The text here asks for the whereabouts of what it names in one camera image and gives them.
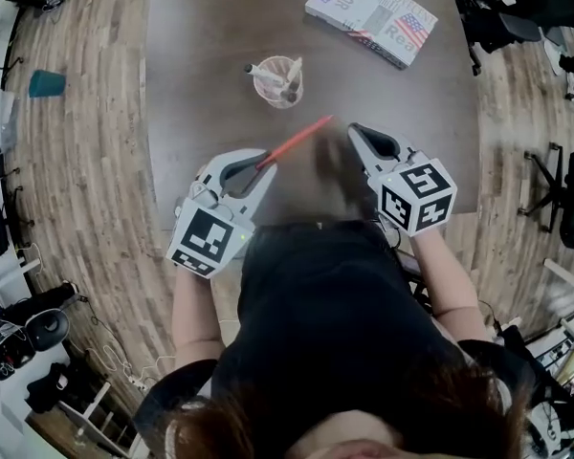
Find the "clear plastic cup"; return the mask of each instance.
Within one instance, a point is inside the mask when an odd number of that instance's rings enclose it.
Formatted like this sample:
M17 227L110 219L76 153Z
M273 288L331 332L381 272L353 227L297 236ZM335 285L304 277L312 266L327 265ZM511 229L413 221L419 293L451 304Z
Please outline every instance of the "clear plastic cup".
M291 67L294 65L294 62L295 61L293 59L285 56L272 56L264 59L257 66L262 70L267 70L286 79L289 74L289 70L291 70ZM290 102L287 98L280 95L280 89L278 87L273 87L273 85L268 83L267 80L260 79L257 76L254 76L253 78L253 84L257 93L276 109L289 109L301 100L302 95L304 94L302 70L299 71L294 82L298 83L297 90L293 91L297 97L296 100Z

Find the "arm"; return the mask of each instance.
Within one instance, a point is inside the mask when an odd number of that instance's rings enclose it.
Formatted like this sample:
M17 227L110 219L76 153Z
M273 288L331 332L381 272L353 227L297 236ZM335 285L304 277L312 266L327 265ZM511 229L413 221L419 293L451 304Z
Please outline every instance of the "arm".
M185 269L176 272L172 339L175 369L196 361L219 359L225 348L210 283Z
M428 229L412 238L411 242L428 286L436 320L457 341L490 341L478 308L475 287L440 232Z

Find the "tabletop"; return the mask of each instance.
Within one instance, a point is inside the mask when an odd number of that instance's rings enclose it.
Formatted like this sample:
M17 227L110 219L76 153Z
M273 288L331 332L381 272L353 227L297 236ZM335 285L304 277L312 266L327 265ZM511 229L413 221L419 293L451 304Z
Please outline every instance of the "tabletop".
M306 15L306 1L151 0L146 101L164 230L212 157L272 149L328 114L331 124L279 161L258 224L362 216L370 191L348 143L351 122L400 133L440 159L459 189L454 211L476 209L476 86L454 0L415 0L439 21L405 71ZM272 55L303 58L303 98L287 110L260 98L243 72Z

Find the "wooden floor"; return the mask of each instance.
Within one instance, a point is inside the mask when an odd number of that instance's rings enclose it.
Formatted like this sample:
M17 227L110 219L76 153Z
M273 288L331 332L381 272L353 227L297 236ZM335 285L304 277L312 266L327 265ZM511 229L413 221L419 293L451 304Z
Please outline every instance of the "wooden floor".
M13 55L26 62L8 82L21 98L17 146L6 159L7 168L22 168L11 187L25 188L18 209L35 221L26 237L42 252L39 289L64 278L79 284L139 374L172 352L174 276L164 260L166 233L159 229L146 135L147 4L69 0L37 19L24 17ZM574 53L574 32L566 35ZM453 217L447 239L497 317L521 316L525 333L533 334L574 307L574 292L542 269L544 257L551 257L574 273L574 251L562 246L557 232L541 233L535 220L517 217L519 202L540 196L523 151L546 155L548 142L558 142L567 160L574 151L574 102L563 99L564 78L552 75L541 44L511 46L482 58L479 209ZM28 99L35 69L64 73L65 96ZM215 284L221 319L234 318L237 281L238 268L232 267ZM87 307L75 305L68 312L71 338L80 348L102 354L104 344L119 347L91 323ZM92 362L105 371L98 359ZM158 379L169 367L169 361L160 361L159 372L145 375ZM126 381L118 363L116 372L105 372L113 395L133 412L142 393ZM51 435L48 421L38 422Z

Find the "brown hair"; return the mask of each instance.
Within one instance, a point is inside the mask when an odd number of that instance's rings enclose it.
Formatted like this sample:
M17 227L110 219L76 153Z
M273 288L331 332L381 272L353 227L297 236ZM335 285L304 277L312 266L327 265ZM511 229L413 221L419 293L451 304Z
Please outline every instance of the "brown hair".
M401 424L391 424L402 433L404 450L472 459L520 459L529 400L525 386L513 394L512 405L504 413L491 371L465 364L426 367L417 366L416 372L409 373L404 396L411 410L404 413ZM249 390L219 400L203 400L193 409L171 415L169 421L176 424L176 457L258 457L247 410L248 404L261 399Z

